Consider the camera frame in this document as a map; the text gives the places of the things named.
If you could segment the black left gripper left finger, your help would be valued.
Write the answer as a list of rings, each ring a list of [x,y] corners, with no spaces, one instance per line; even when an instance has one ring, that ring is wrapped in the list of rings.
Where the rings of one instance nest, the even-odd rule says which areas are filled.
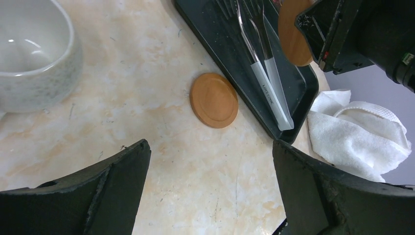
[[[151,149],[140,140],[65,177],[0,193],[3,235],[130,235]]]

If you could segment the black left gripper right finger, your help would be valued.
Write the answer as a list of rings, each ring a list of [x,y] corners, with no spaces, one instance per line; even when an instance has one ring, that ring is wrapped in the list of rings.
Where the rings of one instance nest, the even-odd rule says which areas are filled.
[[[277,235],[412,235],[415,188],[373,182],[273,143],[286,218]]]

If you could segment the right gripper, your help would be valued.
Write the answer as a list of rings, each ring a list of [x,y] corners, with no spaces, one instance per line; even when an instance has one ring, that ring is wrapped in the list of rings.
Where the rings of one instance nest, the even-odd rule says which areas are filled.
[[[412,0],[319,0],[295,26],[324,72],[376,65],[393,82],[415,89],[415,3]]]

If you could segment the wooden coaster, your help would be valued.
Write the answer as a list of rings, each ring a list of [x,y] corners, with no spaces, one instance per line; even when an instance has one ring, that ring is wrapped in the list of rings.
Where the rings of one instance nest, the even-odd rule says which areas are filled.
[[[295,26],[297,15],[308,9],[313,0],[284,0],[278,18],[278,36],[286,58],[295,66],[304,67],[312,61],[305,37]]]
[[[195,116],[206,126],[229,126],[238,113],[238,98],[230,82],[217,73],[203,73],[195,79],[189,93]]]

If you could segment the white towel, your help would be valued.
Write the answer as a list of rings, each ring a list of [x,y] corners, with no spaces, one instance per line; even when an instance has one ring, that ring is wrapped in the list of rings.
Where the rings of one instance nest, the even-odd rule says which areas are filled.
[[[313,151],[347,173],[374,182],[412,152],[407,130],[387,108],[351,101],[350,90],[320,92],[308,113]]]

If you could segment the metal tongs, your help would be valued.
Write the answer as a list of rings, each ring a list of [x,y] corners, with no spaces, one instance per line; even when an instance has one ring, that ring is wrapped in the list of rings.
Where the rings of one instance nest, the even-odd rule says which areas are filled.
[[[277,121],[279,130],[294,129],[280,76],[265,27],[264,2],[262,0],[217,0],[223,16],[229,21],[231,31],[242,36],[250,55],[251,69],[260,85],[265,99]],[[264,59],[259,58],[248,37],[249,25],[254,28]]]

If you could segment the black baking tray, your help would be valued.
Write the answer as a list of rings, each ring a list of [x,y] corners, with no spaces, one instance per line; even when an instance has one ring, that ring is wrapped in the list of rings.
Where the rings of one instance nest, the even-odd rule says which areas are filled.
[[[243,41],[232,0],[176,0],[174,7],[209,53],[219,69],[235,87],[255,118],[274,140],[294,143],[319,92],[318,78],[311,66],[291,64],[279,43],[278,9],[264,1],[265,24],[291,117],[292,130],[281,131],[260,90],[250,53]]]

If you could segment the white speckled mug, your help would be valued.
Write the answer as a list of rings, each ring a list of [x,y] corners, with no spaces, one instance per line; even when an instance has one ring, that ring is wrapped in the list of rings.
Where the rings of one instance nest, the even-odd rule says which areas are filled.
[[[55,0],[0,3],[0,112],[28,113],[64,100],[83,67],[80,39]]]

